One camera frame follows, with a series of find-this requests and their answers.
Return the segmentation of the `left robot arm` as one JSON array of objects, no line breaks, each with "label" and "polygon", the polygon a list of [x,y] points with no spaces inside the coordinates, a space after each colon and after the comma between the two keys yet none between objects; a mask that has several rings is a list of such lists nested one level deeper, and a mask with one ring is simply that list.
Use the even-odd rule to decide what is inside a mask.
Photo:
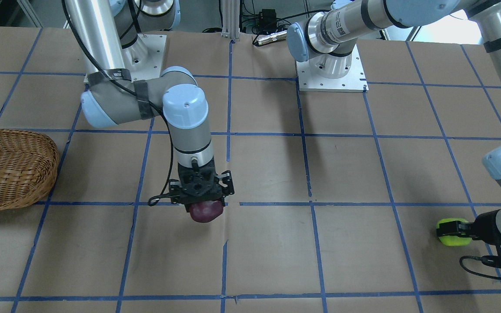
[{"label": "left robot arm", "polygon": [[[370,30],[389,26],[419,27],[457,10],[477,22],[486,42],[475,55],[494,69],[477,70],[475,55],[459,44],[402,44],[412,83],[399,82],[401,63],[380,62],[387,78],[368,79],[364,101],[380,145],[381,168],[394,203],[459,203],[474,205],[475,180],[468,176],[472,148],[501,143],[501,0],[357,0],[329,12],[318,12],[287,30],[296,62],[350,59],[356,40]],[[501,145],[481,159],[501,187]],[[474,222],[445,222],[440,236],[465,236],[501,244],[501,209],[480,214]]]}]

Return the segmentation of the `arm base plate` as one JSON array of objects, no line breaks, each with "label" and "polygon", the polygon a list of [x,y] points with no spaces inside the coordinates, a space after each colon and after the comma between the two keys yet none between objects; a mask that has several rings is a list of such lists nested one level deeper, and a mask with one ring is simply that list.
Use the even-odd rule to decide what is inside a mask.
[{"label": "arm base plate", "polygon": [[149,80],[160,76],[166,43],[165,34],[139,34],[132,46],[122,50],[125,68],[130,71],[132,80]]}]

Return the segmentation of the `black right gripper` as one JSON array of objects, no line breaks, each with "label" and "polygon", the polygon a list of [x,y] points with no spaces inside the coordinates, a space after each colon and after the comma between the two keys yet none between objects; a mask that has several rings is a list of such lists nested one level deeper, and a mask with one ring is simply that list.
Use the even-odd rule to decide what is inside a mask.
[{"label": "black right gripper", "polygon": [[205,201],[220,201],[225,205],[225,197],[235,194],[231,171],[216,173],[215,160],[199,168],[178,164],[179,180],[169,180],[169,198],[172,204],[189,206]]}]

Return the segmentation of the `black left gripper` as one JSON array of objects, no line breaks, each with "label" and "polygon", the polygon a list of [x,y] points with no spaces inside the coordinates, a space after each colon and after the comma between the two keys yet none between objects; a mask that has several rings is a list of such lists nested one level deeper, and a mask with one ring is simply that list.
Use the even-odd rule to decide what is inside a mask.
[{"label": "black left gripper", "polygon": [[501,239],[496,226],[498,210],[479,214],[473,223],[465,220],[440,220],[437,223],[437,236],[473,236],[486,244],[498,244]]}]

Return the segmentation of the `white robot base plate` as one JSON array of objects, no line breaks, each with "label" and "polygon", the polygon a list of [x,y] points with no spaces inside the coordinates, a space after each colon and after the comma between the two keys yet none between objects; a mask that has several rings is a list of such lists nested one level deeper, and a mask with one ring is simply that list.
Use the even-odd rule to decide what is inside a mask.
[{"label": "white robot base plate", "polygon": [[301,91],[363,93],[369,90],[356,42],[331,54],[296,62]]}]

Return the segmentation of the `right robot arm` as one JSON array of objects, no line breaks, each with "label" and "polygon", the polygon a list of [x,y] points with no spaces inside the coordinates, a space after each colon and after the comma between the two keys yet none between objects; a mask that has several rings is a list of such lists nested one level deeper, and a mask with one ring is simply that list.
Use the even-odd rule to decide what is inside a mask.
[{"label": "right robot arm", "polygon": [[179,178],[168,180],[161,194],[148,200],[149,206],[168,198],[187,211],[199,206],[223,208],[225,198],[234,194],[233,178],[229,170],[216,172],[209,106],[193,75],[171,66],[149,79],[133,78],[109,1],[61,3],[87,59],[89,89],[81,102],[90,125],[112,127],[160,116],[167,126]]}]

